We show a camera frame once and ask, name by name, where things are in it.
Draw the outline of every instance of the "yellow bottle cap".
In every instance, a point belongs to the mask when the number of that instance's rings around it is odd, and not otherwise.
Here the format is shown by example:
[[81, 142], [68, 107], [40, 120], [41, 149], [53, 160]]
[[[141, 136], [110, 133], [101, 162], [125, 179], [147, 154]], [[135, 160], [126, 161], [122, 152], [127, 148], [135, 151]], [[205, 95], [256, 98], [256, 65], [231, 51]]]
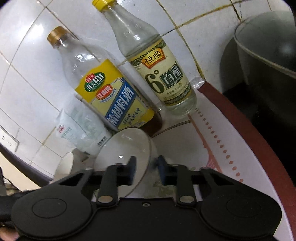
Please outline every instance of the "yellow bottle cap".
[[65, 34], [69, 33], [68, 30], [63, 28], [62, 26], [56, 27], [54, 30], [52, 30], [49, 35], [47, 36], [47, 41], [54, 46], [57, 41]]
[[116, 2], [116, 0], [93, 0], [93, 5], [100, 12], [110, 3]]

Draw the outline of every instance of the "hand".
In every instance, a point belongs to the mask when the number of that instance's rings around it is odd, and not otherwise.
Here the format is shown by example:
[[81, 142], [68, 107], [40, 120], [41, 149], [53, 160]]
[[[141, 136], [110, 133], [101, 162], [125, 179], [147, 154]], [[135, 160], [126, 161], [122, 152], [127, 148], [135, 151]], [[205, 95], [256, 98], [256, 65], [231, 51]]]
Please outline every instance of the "hand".
[[16, 230], [2, 227], [0, 228], [0, 238], [3, 241], [15, 241], [19, 238], [19, 234]]

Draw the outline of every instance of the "brown liquid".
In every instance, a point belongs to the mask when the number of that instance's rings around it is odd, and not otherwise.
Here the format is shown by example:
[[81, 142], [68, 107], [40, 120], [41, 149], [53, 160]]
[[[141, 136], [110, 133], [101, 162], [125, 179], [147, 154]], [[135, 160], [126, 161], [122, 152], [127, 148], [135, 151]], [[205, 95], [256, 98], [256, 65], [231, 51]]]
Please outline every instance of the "brown liquid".
[[161, 129], [162, 125], [163, 122], [159, 112], [155, 112], [153, 118], [149, 120], [145, 125], [141, 126], [140, 129], [145, 131], [151, 137]]

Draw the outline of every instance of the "bottle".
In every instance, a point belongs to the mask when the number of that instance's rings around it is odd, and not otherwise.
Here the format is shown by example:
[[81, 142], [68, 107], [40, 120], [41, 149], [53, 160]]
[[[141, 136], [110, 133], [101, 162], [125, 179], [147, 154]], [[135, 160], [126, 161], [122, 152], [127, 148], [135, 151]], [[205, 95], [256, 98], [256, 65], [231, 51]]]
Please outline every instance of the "bottle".
[[77, 40], [62, 26], [47, 37], [62, 55], [68, 83], [116, 130], [138, 127], [152, 136], [162, 120], [111, 62], [110, 53]]
[[109, 21], [119, 50], [176, 115], [186, 115], [196, 106], [196, 95], [175, 56], [157, 30], [130, 14], [116, 0], [92, 3]]

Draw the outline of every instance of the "yellow label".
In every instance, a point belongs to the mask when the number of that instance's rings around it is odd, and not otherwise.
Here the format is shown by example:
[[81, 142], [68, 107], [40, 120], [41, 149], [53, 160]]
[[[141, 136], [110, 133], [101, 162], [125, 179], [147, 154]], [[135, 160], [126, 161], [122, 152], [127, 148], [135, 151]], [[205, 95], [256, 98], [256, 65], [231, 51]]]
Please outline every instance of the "yellow label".
[[163, 39], [129, 62], [165, 105], [176, 105], [191, 93], [186, 75]]
[[154, 116], [143, 97], [109, 59], [91, 69], [75, 90], [119, 130], [141, 127]]

